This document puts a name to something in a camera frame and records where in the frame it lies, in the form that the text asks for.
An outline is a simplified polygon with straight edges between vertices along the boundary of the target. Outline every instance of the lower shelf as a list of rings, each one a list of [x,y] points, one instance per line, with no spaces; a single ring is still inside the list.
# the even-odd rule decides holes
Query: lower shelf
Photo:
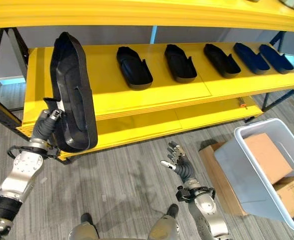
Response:
[[[97,121],[98,144],[95,148],[79,153],[62,152],[59,158],[65,160],[75,155],[262,114],[250,96],[243,97],[243,100],[246,108],[239,107],[237,99],[228,99],[100,120]],[[24,124],[18,130],[31,136],[33,126],[34,123]]]

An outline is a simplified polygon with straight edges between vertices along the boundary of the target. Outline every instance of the gray wall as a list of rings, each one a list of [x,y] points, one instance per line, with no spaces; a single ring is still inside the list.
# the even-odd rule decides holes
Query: gray wall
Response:
[[[40,26],[20,27],[29,48],[53,46],[63,31],[83,45],[147,44],[151,26]],[[159,26],[156,43],[268,42],[277,31],[222,27]],[[282,52],[294,55],[294,33],[285,35]],[[0,78],[21,76],[19,65],[6,34],[0,47]]]

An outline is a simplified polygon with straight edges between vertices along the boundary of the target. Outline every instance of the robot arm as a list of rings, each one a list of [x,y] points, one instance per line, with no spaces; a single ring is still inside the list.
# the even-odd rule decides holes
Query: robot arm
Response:
[[[43,169],[48,152],[47,140],[61,113],[58,109],[51,114],[47,110],[42,111],[28,145],[20,148],[21,153],[15,157],[12,171],[0,186],[0,239],[11,230],[15,216]]]
[[[214,188],[199,184],[194,168],[180,145],[172,141],[169,146],[171,162],[163,160],[160,163],[181,177],[184,185],[178,187],[176,197],[178,201],[188,203],[201,239],[230,240],[227,225],[217,211]]]

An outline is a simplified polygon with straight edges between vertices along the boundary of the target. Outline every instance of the plastic bin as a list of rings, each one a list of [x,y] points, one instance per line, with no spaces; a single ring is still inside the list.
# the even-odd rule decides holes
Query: plastic bin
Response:
[[[236,128],[234,138],[216,150],[215,157],[247,213],[286,222],[294,230],[294,218],[244,141],[261,133],[268,134],[293,169],[287,177],[294,176],[294,136],[277,118]]]

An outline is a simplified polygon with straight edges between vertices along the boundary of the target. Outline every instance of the yellow shelf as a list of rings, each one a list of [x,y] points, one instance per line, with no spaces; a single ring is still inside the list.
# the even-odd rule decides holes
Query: yellow shelf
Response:
[[[251,97],[243,99],[247,108],[239,107],[237,99],[229,99],[100,120],[95,148],[80,153],[62,152],[60,159],[262,114]],[[33,126],[34,123],[24,124],[18,129],[31,136]]]
[[[260,43],[246,43],[258,52]],[[203,53],[205,43],[181,43],[187,56],[192,56],[198,72],[187,84],[173,80],[164,52],[167,44],[129,45],[138,52],[153,75],[152,86],[133,91],[120,72],[116,53],[120,45],[84,46],[90,86],[93,91],[96,120],[164,111],[202,103],[233,99],[260,93],[294,89],[294,71],[282,75],[271,68],[264,75],[254,75],[233,51],[234,43],[215,43],[227,54],[232,53],[241,73],[232,79],[221,77]],[[30,51],[23,124],[32,124],[47,106],[44,97],[52,97],[50,61],[52,47]]]
[[[0,28],[51,25],[199,26],[294,32],[278,0],[1,0]]]

